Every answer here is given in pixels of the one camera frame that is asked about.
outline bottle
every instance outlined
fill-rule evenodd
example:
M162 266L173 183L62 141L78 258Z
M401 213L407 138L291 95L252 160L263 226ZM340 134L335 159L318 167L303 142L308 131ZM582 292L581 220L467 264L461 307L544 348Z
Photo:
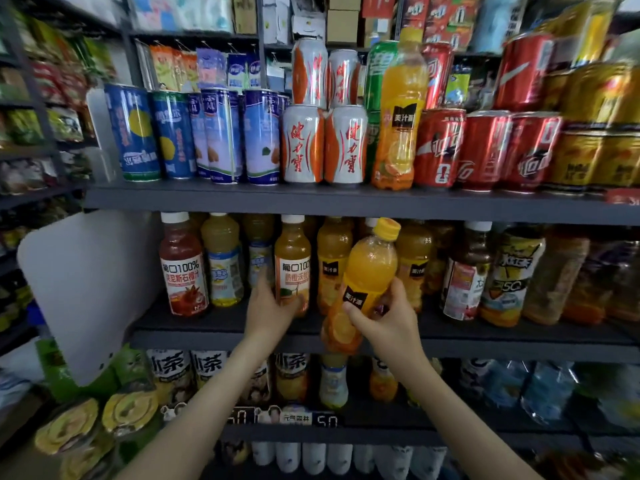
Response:
M342 274L347 265L353 236L348 223L342 217L327 217L317 234L318 245L318 308L320 313L329 313L335 301Z
M512 408L529 375L529 366L518 360L496 360L484 384L484 399L496 408Z
M340 298L335 300L323 322L321 336L329 350L354 354L360 346L362 335L343 311L342 302L351 302L365 316L372 313L396 275L397 255L393 243L399 232L400 224L382 217L374 234L358 241L349 253Z
M302 228L304 221L304 216L283 214L282 234L275 246L276 300L284 304L299 294L304 296L297 317L305 316L309 307L311 243Z
M353 445L329 444L326 449L326 466L333 475L345 475L351 468Z
M329 409L340 409L349 398L347 387L347 355L322 355L320 401Z
M545 238L530 226L508 229L502 234L478 314L496 326L516 326L520 320L527 284L540 256Z
M325 443L302 443L302 466L309 475L320 475L325 464Z
M276 354L276 390L284 401L304 402L309 382L309 354Z
M492 261L486 245L491 224L465 222L464 235L451 247L440 295L440 309L453 320L473 320L476 317Z
M379 189L404 190L413 183L415 142L429 85L421 48L422 30L402 29L397 55L382 78L380 139L371 179Z
M171 313L192 317L209 306L202 245L192 232L188 212L161 212L164 239L160 262Z
M240 268L240 226L223 212L210 212L200 230L209 255L211 302L233 306L242 300L244 285Z
M267 266L267 278L273 287L273 215L245 214L244 234L249 241L249 286L254 288L262 266Z
M376 462L373 459L373 445L354 445L353 464L356 466L356 470L364 475L372 473L376 468Z
M411 219L403 225L396 241L398 272L406 297L414 311L422 311L422 286L425 270L433 248L433 236L424 221Z
M372 369L369 376L369 393L376 401L390 403L396 398L398 381L389 371L386 363L378 357L371 357Z
M547 249L527 286L523 316L541 325L557 323L588 252L585 235L567 228L549 233Z
M538 362L531 382L520 399L522 409L536 422L559 420L578 379L573 362Z

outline red can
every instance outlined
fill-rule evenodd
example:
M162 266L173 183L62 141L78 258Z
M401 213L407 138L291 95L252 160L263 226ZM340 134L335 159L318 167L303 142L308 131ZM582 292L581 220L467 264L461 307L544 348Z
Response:
M464 109L422 112L413 162L414 184L442 189L453 185L466 119Z
M500 180L510 132L508 111L476 111L467 115L456 177L462 189L489 192Z
M429 66L429 87L425 109L442 106L453 61L453 48L448 42L429 42L422 46L422 56Z
M553 47L553 36L544 32L524 33L507 42L498 71L494 109L537 109Z
M544 181L562 117L557 112L517 112L500 177L500 188L530 194Z

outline blue and white can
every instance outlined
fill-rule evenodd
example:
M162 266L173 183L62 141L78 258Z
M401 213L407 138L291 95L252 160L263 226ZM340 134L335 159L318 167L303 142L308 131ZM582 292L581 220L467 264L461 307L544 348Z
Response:
M279 97L268 89L244 92L244 151L250 184L276 185L280 180Z
M207 147L207 133L204 129L204 106L200 93L187 94L189 100L189 115L191 117L191 134L196 152L196 166L198 176L210 178L209 153Z
M202 103L211 181L236 184L243 172L238 94L229 89L203 89Z
M195 177L196 155L187 95L177 91L154 91L152 96L167 177L177 180Z
M105 84L104 97L124 179L130 182L160 180L147 90L124 84Z

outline green can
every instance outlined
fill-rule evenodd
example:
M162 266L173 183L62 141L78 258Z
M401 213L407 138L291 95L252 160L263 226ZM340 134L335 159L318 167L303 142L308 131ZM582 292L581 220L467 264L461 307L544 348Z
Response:
M364 83L364 108L367 111L380 111L382 76L397 53L397 40L378 42L371 49L367 58L367 78Z
M380 137L380 112L367 111L369 123L367 124L367 165L365 167L365 182L370 183L373 173L373 164L376 162L378 150L378 138Z

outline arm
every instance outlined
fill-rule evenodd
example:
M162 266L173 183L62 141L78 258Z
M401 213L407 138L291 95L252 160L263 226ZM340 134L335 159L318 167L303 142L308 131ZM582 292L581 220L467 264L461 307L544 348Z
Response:
M198 391L180 416L158 433L117 480L197 480L244 386L278 345L302 304L300 298L278 306L262 272L249 300L244 338L222 371Z
M432 368L402 281L394 278L390 289L389 312L377 320L366 318L350 303L343 307L396 379L411 389L465 473L472 480L542 480Z

